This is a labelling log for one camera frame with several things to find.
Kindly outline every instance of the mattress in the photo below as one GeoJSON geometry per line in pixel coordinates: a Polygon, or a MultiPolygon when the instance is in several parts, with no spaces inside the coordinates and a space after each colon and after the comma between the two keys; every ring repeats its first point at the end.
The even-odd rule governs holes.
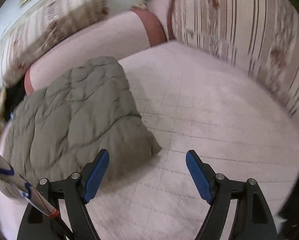
{"type": "MultiPolygon", "coordinates": [[[[209,205],[185,164],[194,149],[229,179],[255,178],[272,214],[299,172],[299,133],[256,83],[176,41],[119,61],[144,124],[163,150],[119,182],[102,184],[87,209],[101,239],[194,239],[209,205]]],[[[26,203],[0,193],[0,226],[16,239],[26,203]]],[[[221,239],[227,239],[233,201],[221,239]]],[[[68,223],[65,205],[61,214],[68,223]]]]}

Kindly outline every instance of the metal screw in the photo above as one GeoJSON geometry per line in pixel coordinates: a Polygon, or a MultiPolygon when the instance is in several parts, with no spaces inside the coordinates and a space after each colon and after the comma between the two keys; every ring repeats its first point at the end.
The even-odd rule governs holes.
{"type": "Polygon", "coordinates": [[[217,173],[217,174],[216,174],[216,178],[222,180],[222,179],[225,178],[225,176],[224,176],[224,174],[222,174],[222,173],[217,173]]]}
{"type": "Polygon", "coordinates": [[[256,180],[254,180],[254,179],[249,179],[248,182],[251,185],[255,185],[256,184],[256,180]]]}
{"type": "Polygon", "coordinates": [[[74,172],[71,176],[72,179],[78,179],[80,177],[80,174],[78,172],[74,172]]]}
{"type": "Polygon", "coordinates": [[[47,183],[47,181],[48,181],[47,179],[41,179],[40,180],[40,184],[41,185],[45,185],[47,183]]]}

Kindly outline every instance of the blue gripper pad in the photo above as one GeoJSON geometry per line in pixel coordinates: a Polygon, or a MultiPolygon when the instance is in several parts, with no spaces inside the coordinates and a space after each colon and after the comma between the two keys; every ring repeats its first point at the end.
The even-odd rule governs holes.
{"type": "Polygon", "coordinates": [[[211,193],[212,189],[210,188],[210,182],[200,169],[190,151],[188,151],[186,154],[186,165],[201,198],[206,200],[208,204],[211,204],[213,201],[213,196],[211,193]]]}
{"type": "Polygon", "coordinates": [[[102,182],[107,167],[110,162],[110,155],[108,151],[105,151],[97,163],[95,169],[92,171],[91,176],[88,178],[85,186],[85,195],[83,197],[86,203],[89,203],[91,199],[95,198],[96,192],[102,182]]]}

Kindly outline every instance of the striped cushion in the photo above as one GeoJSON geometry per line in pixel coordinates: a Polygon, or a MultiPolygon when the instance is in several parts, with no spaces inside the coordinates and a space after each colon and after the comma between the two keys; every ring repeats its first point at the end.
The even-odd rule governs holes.
{"type": "Polygon", "coordinates": [[[172,28],[262,84],[299,127],[299,14],[289,0],[175,0],[172,28]]]}
{"type": "Polygon", "coordinates": [[[0,69],[5,85],[16,84],[35,60],[106,14],[105,0],[47,1],[2,44],[0,69]]]}

